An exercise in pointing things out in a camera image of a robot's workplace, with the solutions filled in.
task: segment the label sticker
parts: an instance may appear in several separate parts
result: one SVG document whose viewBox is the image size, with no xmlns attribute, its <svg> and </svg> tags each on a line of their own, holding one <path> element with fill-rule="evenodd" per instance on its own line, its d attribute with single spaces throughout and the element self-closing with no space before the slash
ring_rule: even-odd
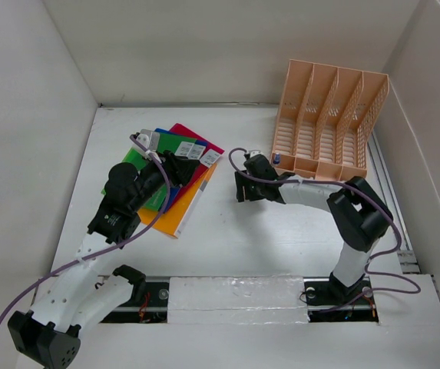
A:
<svg viewBox="0 0 440 369">
<path fill-rule="evenodd" d="M 206 146 L 203 145 L 194 145 L 192 147 L 192 150 L 190 150 L 189 155 L 187 156 L 188 159 L 197 160 L 201 157 L 201 155 L 204 152 L 204 149 L 206 149 Z"/>
<path fill-rule="evenodd" d="M 210 168 L 211 165 L 213 165 L 216 162 L 216 160 L 218 160 L 218 158 L 220 156 L 221 156 L 221 154 L 217 153 L 212 148 L 210 148 L 206 152 L 206 154 L 204 154 L 203 157 L 201 159 L 199 159 L 199 162 L 202 165 L 206 165 L 208 168 Z"/>
<path fill-rule="evenodd" d="M 176 156 L 188 156 L 190 150 L 192 150 L 192 147 L 194 146 L 194 144 L 192 142 L 185 142 L 182 141 L 179 145 L 179 147 L 177 148 L 177 150 L 175 151 L 175 155 Z"/>
</svg>

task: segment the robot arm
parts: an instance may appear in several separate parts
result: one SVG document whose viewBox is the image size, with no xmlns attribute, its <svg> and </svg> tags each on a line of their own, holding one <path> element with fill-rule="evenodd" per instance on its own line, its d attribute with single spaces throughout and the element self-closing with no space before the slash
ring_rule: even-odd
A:
<svg viewBox="0 0 440 369">
<path fill-rule="evenodd" d="M 173 187 L 186 185 L 199 165 L 197 160 L 179 158 L 169 151 L 160 156 L 160 162 Z M 145 276 L 126 265 L 114 270 L 95 290 L 114 252 L 83 258 L 130 238 L 141 222 L 137 211 L 164 184 L 164 176 L 153 162 L 139 173 L 130 163 L 110 170 L 105 196 L 75 253 L 80 263 L 60 274 L 29 312 L 16 311 L 9 319 L 8 329 L 18 351 L 48 369 L 65 368 L 77 354 L 84 331 L 129 301 L 136 291 L 136 299 L 141 298 Z"/>
<path fill-rule="evenodd" d="M 313 185 L 293 173 L 278 175 L 260 151 L 251 151 L 245 155 L 245 158 L 246 170 L 243 173 L 251 179 L 242 176 L 239 172 L 235 173 L 239 202 L 266 198 L 281 204 L 303 204 L 332 214 L 344 244 L 339 261 L 329 276 L 329 291 L 335 301 L 345 302 L 360 285 L 369 257 L 389 227 L 387 221 L 365 199 L 348 189 L 337 191 L 330 185 Z M 298 181 L 266 184 L 255 179 L 268 181 L 298 179 Z M 346 183 L 368 195 L 392 218 L 388 208 L 364 178 L 354 177 Z"/>
</svg>

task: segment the white wall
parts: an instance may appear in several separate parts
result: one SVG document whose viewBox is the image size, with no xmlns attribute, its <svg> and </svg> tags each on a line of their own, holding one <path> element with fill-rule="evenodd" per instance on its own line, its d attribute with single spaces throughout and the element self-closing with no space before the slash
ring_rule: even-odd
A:
<svg viewBox="0 0 440 369">
<path fill-rule="evenodd" d="M 440 4 L 420 10 L 376 126 L 412 246 L 440 294 Z"/>
<path fill-rule="evenodd" d="M 288 59 L 381 71 L 418 0 L 44 0 L 99 102 L 277 103 Z"/>
<path fill-rule="evenodd" d="M 97 104 L 40 0 L 0 0 L 0 272 L 48 271 Z"/>
</svg>

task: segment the perforated divider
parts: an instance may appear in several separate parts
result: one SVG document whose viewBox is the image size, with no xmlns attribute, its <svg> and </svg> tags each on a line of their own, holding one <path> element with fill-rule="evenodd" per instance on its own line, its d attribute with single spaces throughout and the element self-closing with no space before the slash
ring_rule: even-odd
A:
<svg viewBox="0 0 440 369">
<path fill-rule="evenodd" d="M 365 177 L 366 143 L 388 93 L 387 75 L 290 60 L 273 143 L 277 171 Z"/>
</svg>

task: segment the orange plastic rack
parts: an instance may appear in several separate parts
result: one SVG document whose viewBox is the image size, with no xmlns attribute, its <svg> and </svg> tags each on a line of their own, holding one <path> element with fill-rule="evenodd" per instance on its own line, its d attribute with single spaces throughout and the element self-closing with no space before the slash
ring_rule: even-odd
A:
<svg viewBox="0 0 440 369">
<path fill-rule="evenodd" d="M 276 118 L 276 169 L 334 181 L 365 177 L 366 143 L 388 93 L 388 75 L 290 60 Z"/>
</svg>

